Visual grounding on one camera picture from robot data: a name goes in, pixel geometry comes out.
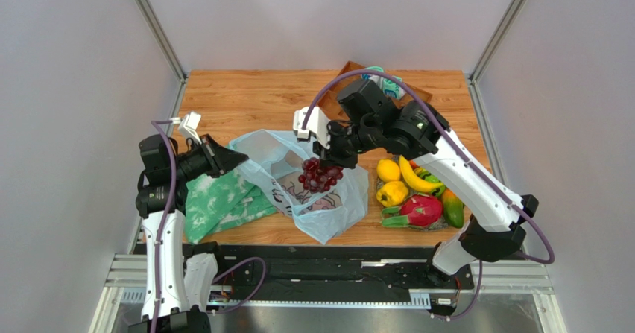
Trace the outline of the green fake watermelon ball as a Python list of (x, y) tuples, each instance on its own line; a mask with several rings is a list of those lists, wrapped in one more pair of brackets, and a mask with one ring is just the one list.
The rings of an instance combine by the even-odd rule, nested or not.
[(431, 196), (439, 197), (442, 193), (445, 192), (446, 186), (432, 173), (427, 171), (425, 168), (419, 167), (414, 170), (414, 173), (422, 180), (433, 183), (440, 184), (440, 186), (429, 193)]

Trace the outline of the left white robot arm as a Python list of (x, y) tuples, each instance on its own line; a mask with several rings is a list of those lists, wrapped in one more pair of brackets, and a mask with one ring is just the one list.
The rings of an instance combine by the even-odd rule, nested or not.
[(202, 136), (178, 153), (176, 141), (156, 134), (139, 143), (145, 166), (136, 208), (146, 237), (146, 289), (141, 320), (129, 332), (209, 332), (209, 289), (218, 273), (217, 244), (183, 248), (187, 184), (202, 175), (219, 178), (248, 156)]

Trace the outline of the yellow fake lemon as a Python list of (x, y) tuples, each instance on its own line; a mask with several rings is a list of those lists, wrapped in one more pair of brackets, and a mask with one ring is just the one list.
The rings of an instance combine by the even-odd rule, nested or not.
[(380, 159), (376, 166), (376, 173), (384, 183), (401, 180), (400, 167), (391, 159)]

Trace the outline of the red green fake mango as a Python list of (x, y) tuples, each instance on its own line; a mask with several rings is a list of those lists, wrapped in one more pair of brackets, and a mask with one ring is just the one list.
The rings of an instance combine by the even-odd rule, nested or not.
[(463, 202), (449, 189), (440, 196), (440, 201), (443, 206), (443, 217), (449, 226), (460, 229), (464, 226), (464, 204)]

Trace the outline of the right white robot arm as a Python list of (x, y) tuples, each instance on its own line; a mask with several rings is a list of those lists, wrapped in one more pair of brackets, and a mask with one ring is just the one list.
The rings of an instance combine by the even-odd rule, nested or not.
[(475, 260), (496, 262), (521, 250), (537, 199), (518, 195), (501, 184), (460, 143), (443, 116), (414, 98), (402, 107), (372, 80), (357, 79), (337, 97), (346, 125), (328, 117), (313, 102), (296, 112), (300, 140), (314, 136), (313, 151), (326, 165), (354, 168), (358, 155), (377, 148), (414, 161), (435, 175), (471, 210), (467, 227), (435, 247), (429, 274), (446, 281)]

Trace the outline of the single yellow fake banana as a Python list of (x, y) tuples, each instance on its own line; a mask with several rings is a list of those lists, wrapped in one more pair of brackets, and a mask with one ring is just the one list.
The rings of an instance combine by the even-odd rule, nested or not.
[(409, 161), (403, 156), (398, 157), (398, 163), (402, 178), (406, 184), (415, 191), (431, 194), (433, 191), (444, 187), (443, 183), (431, 183), (418, 177), (414, 173)]

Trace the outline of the pink fake dragon fruit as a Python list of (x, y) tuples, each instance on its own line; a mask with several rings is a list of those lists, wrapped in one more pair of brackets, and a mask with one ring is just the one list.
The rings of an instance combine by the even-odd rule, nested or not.
[(414, 194), (400, 206), (384, 208), (380, 224), (387, 228), (425, 228), (437, 222), (442, 213), (442, 204), (436, 197)]

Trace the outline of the dark red fake grapes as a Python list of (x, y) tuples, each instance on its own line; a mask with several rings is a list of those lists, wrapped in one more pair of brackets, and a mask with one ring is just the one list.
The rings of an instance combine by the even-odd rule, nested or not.
[(330, 191), (344, 176), (342, 167), (322, 166), (316, 158), (303, 161), (301, 168), (303, 172), (298, 180), (312, 194)]

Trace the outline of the translucent printed plastic bag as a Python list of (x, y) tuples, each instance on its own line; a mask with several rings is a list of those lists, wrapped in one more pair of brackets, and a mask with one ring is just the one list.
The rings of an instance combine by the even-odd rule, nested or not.
[(311, 193), (298, 180), (302, 162), (313, 156), (312, 145), (291, 131), (257, 130), (229, 142), (229, 149), (248, 155), (236, 171), (259, 187), (265, 197), (295, 226), (322, 244), (341, 235), (365, 217), (369, 174), (345, 169), (343, 178), (325, 193)]

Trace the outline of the yellow fake bell pepper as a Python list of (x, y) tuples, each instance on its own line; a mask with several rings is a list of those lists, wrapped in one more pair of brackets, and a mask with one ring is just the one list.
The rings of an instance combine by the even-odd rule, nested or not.
[(384, 207), (402, 205), (410, 194), (409, 188), (402, 181), (390, 181), (385, 183), (376, 192), (376, 199)]

